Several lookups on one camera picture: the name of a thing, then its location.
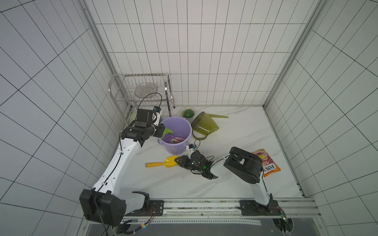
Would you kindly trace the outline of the pale green bowl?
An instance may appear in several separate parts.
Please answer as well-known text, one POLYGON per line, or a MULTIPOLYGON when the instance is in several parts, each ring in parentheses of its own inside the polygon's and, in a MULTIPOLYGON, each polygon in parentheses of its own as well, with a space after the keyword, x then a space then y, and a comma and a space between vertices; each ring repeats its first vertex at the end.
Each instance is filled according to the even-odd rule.
POLYGON ((130 117, 129 117, 129 123, 131 123, 132 121, 134 121, 137 117, 137 111, 132 111, 130 117))

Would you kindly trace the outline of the colourful snack packet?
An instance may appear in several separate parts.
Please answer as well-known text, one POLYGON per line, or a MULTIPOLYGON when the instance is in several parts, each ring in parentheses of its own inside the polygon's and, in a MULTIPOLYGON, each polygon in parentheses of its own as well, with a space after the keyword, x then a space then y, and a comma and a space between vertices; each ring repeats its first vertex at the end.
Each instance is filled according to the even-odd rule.
POLYGON ((280 167, 275 163, 265 149, 259 149, 253 152, 253 154, 257 155, 262 160, 264 177, 281 171, 280 167))

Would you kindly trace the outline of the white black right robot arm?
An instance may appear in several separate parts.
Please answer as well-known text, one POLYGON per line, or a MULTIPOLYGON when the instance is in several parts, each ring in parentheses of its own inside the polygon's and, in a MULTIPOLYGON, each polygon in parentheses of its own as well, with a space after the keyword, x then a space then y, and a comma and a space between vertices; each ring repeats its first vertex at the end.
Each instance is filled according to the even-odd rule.
POLYGON ((249 184, 254 194, 254 201, 257 204, 264 207, 273 206, 273 196, 267 191, 264 183, 263 161, 259 156, 238 147, 232 147, 227 156, 212 161, 198 150, 190 147, 187 147, 187 149, 188 155, 175 158, 178 166, 208 180, 218 179, 223 174, 224 169, 227 169, 249 184))

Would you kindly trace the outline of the clear glass plate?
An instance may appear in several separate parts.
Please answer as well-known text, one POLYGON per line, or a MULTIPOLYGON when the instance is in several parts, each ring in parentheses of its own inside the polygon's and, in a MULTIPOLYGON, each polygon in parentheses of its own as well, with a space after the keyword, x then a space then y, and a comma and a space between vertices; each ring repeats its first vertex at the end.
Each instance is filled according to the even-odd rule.
POLYGON ((135 88, 134 95, 138 98, 152 98, 158 92, 158 86, 154 83, 140 84, 135 88))

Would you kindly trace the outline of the metal dish rack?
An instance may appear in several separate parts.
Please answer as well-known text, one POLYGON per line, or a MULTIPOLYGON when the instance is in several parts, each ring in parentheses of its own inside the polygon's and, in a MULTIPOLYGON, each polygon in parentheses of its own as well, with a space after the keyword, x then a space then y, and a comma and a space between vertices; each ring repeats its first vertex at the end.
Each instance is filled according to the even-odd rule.
POLYGON ((169 73, 114 74, 107 86, 110 100, 123 119, 122 128, 136 117, 137 108, 159 106, 163 120, 172 116, 175 99, 169 73))

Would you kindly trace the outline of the light green wooden-handle spade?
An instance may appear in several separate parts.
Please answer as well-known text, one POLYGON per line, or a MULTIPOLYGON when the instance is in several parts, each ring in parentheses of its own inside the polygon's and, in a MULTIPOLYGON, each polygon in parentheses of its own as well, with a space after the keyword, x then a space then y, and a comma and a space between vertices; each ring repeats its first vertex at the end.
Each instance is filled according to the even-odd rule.
POLYGON ((178 144, 178 143, 181 143, 181 142, 183 142, 185 139, 182 139, 182 138, 180 138, 180 139, 177 139, 177 138, 174 138, 174 139, 171 139, 170 140, 170 144, 178 144))

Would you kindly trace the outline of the small bowl with green ball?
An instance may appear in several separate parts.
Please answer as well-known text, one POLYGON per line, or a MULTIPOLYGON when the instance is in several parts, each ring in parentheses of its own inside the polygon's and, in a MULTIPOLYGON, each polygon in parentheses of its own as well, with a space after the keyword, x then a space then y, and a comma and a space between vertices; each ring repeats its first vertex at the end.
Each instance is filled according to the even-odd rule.
POLYGON ((182 118, 190 120, 195 116, 195 110, 191 107, 185 107, 181 110, 180 114, 182 118))

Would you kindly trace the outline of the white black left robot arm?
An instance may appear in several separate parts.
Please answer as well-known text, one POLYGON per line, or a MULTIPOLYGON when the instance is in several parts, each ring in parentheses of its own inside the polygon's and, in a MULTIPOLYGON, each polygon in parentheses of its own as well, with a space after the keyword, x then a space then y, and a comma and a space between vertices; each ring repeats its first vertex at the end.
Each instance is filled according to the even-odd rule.
POLYGON ((130 161, 136 157, 150 137, 161 138, 165 126, 160 121, 161 108, 137 109, 136 118, 119 134, 119 145, 108 167, 92 189, 84 189, 79 201, 88 221, 107 226, 118 226, 124 216, 140 211, 148 213, 148 193, 133 191, 121 198, 122 179, 130 161))

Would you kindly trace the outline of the yellow plastic toy shovel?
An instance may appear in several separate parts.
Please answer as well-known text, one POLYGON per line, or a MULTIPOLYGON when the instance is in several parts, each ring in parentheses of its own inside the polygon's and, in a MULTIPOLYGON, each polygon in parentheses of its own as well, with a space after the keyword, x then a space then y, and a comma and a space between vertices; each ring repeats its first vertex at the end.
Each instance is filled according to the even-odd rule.
POLYGON ((165 166, 166 168, 170 168, 170 167, 178 165, 175 161, 176 158, 178 158, 178 156, 174 155, 174 156, 168 157, 164 162, 146 163, 146 168, 152 168, 152 167, 158 167, 158 166, 165 166))

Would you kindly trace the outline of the green trowel orange handle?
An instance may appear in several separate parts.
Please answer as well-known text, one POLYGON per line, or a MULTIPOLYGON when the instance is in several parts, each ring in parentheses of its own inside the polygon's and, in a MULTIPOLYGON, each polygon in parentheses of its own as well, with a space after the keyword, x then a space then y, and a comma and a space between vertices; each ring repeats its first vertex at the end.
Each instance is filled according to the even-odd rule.
POLYGON ((174 132, 168 128, 166 128, 163 132, 163 136, 165 136, 166 134, 173 134, 174 132))

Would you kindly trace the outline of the purple pink toy shovel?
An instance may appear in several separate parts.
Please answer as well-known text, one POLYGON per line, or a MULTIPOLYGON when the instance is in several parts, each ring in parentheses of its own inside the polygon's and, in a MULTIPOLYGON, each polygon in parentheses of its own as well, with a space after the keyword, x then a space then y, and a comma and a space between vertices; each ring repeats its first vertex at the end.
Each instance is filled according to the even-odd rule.
POLYGON ((185 141, 186 138, 181 137, 181 136, 177 136, 173 133, 168 133, 164 136, 164 138, 162 140, 166 143, 177 144, 177 143, 181 143, 181 142, 185 141))

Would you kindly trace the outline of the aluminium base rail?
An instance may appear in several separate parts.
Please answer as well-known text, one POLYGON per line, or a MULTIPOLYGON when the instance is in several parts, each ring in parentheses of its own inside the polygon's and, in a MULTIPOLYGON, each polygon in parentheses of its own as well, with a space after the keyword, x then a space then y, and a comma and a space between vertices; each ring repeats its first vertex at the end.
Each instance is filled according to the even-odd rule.
POLYGON ((133 209, 125 201, 99 198, 95 203, 85 202, 84 216, 88 221, 118 227, 126 220, 141 223, 246 223, 254 218, 272 218, 279 224, 293 218, 320 218, 314 200, 288 198, 271 200, 267 206, 252 199, 166 199, 147 200, 133 209))

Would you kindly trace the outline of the purple plastic bucket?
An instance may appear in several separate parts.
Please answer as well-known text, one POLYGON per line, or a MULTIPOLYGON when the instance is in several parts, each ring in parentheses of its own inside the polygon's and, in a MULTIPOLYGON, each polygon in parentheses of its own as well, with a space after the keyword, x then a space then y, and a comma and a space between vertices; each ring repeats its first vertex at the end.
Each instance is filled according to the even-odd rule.
POLYGON ((165 132, 162 138, 157 141, 165 150, 171 154, 181 154, 186 151, 192 136, 191 124, 184 118, 171 117, 162 121, 165 129, 171 132, 165 132))

